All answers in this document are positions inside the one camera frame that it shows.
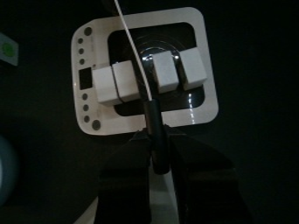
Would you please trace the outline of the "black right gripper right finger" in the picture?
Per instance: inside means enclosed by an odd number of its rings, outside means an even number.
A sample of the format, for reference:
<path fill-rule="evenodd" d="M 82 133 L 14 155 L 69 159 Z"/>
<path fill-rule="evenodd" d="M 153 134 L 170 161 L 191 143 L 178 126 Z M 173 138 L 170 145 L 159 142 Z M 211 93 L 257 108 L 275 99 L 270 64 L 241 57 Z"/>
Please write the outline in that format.
<path fill-rule="evenodd" d="M 254 224 L 231 160 L 177 128 L 166 133 L 181 224 Z"/>

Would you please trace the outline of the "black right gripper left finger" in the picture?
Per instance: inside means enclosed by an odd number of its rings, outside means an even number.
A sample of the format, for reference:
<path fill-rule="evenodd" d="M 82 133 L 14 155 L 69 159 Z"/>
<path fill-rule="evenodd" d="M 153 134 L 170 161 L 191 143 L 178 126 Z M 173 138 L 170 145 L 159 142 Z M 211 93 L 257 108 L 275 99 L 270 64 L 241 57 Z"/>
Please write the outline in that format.
<path fill-rule="evenodd" d="M 117 150 L 99 174 L 94 224 L 150 224 L 150 146 L 146 129 Z"/>

